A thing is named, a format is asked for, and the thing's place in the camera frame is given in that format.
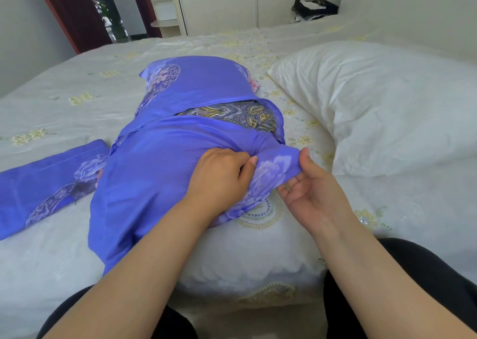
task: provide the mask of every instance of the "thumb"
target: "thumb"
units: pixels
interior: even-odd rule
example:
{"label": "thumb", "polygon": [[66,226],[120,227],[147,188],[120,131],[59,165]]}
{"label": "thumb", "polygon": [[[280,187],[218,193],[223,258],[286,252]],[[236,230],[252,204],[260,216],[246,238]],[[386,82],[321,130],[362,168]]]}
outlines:
{"label": "thumb", "polygon": [[326,172],[318,164],[313,162],[313,160],[310,157],[309,148],[303,148],[301,150],[299,160],[300,160],[301,169],[310,178],[321,179],[321,178],[324,178],[328,174],[328,172]]}
{"label": "thumb", "polygon": [[240,185],[247,189],[252,181],[253,174],[255,173],[255,166],[257,165],[259,158],[257,156],[251,157],[247,163],[244,164],[242,170],[240,171],[240,175],[238,177],[238,182]]}

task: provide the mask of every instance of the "forearm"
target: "forearm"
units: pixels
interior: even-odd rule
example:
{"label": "forearm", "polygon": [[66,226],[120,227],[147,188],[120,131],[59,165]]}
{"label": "forearm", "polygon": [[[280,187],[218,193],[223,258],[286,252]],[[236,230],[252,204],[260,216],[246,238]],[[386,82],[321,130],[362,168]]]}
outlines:
{"label": "forearm", "polygon": [[370,339],[477,337],[354,218],[324,222],[315,241]]}
{"label": "forearm", "polygon": [[45,336],[150,338],[209,218],[180,202]]}

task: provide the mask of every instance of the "white pillow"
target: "white pillow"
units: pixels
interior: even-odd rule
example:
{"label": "white pillow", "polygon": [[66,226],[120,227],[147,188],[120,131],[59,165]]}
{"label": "white pillow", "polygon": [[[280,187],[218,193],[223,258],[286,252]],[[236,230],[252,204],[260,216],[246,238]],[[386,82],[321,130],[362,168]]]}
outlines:
{"label": "white pillow", "polygon": [[379,176],[477,153],[477,66],[329,42],[269,70],[336,142],[333,174]]}

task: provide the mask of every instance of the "leg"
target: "leg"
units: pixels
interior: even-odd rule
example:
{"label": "leg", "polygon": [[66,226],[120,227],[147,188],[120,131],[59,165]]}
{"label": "leg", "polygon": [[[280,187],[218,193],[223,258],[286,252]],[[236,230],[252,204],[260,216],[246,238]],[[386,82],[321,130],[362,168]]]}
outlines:
{"label": "leg", "polygon": [[[46,320],[38,333],[37,339],[43,338],[46,333],[60,320],[63,315],[78,302],[79,299],[89,290],[85,288],[60,305],[53,314]],[[151,339],[197,339],[196,331],[192,324],[178,312],[166,306],[159,319],[158,326],[154,330]]]}
{"label": "leg", "polygon": [[[379,242],[417,284],[462,322],[477,332],[477,286],[459,275],[429,250],[409,241],[386,238]],[[366,335],[330,272],[324,283],[328,339]]]}

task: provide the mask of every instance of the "person's left hand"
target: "person's left hand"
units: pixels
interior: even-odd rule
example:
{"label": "person's left hand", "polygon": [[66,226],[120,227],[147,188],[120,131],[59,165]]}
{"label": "person's left hand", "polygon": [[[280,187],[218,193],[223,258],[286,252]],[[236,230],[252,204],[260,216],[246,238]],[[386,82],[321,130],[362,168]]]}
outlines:
{"label": "person's left hand", "polygon": [[216,218],[245,196],[257,160],[247,152],[209,149],[197,163],[184,200]]}

